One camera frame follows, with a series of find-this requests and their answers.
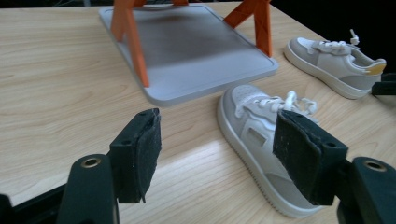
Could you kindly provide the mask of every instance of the light wood tabletop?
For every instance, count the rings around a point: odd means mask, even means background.
[[[208,5],[226,16],[238,4]],[[98,9],[0,9],[0,193],[13,205],[64,184],[74,161],[106,154],[135,114],[157,107],[136,84]],[[321,37],[274,7],[271,20],[279,69],[253,84],[269,95],[294,90],[317,101],[314,117],[349,146],[350,161],[365,156],[396,166],[394,96],[338,95],[282,53],[295,36]],[[254,40],[252,18],[237,29]],[[160,107],[163,149],[147,202],[120,204],[121,223],[337,223],[337,200],[297,219],[265,200],[219,129],[221,95]]]

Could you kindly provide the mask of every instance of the sneaker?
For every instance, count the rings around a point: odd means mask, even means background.
[[[290,91],[284,101],[277,96],[268,96],[255,86],[241,85],[222,95],[218,122],[225,138],[270,204],[288,217],[306,217],[320,207],[312,205],[301,194],[273,154],[279,109],[291,110],[315,121],[310,115],[316,111],[316,103],[308,99],[298,100],[294,91]]]
[[[317,77],[338,94],[358,99],[370,92],[387,65],[373,60],[357,45],[359,38],[351,30],[351,44],[344,41],[315,41],[293,38],[284,49],[286,58],[299,69]]]

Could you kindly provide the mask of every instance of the orange stand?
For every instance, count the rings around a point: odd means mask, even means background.
[[[272,56],[270,1],[244,0],[224,19],[227,24],[235,28],[251,15],[254,15],[256,47],[268,57]],[[187,6],[189,4],[188,0],[172,0],[172,2],[174,6]],[[134,7],[142,7],[145,4],[146,0],[115,0],[111,33],[119,42],[122,41],[123,35],[126,35],[134,69],[143,86],[149,87],[145,59],[133,13]]]

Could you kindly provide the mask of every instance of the gray plastic tray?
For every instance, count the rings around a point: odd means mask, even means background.
[[[110,32],[113,7],[99,9]],[[158,106],[180,104],[273,75],[277,62],[223,21],[210,7],[134,8],[149,87],[134,71],[126,38],[117,44],[142,91]]]

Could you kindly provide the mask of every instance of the white shoelace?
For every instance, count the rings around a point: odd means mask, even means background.
[[[317,103],[315,101],[306,98],[300,99],[295,91],[289,91],[286,100],[282,100],[278,96],[262,100],[259,102],[259,107],[264,108],[267,104],[271,104],[271,112],[274,113],[279,109],[285,109],[308,116],[317,111]]]
[[[320,45],[324,45],[325,48],[331,48],[331,49],[345,49],[347,45],[353,46],[355,48],[356,45],[359,44],[359,37],[355,35],[355,32],[350,29],[350,33],[352,34],[352,38],[350,38],[350,45],[347,44],[345,41],[320,41]]]

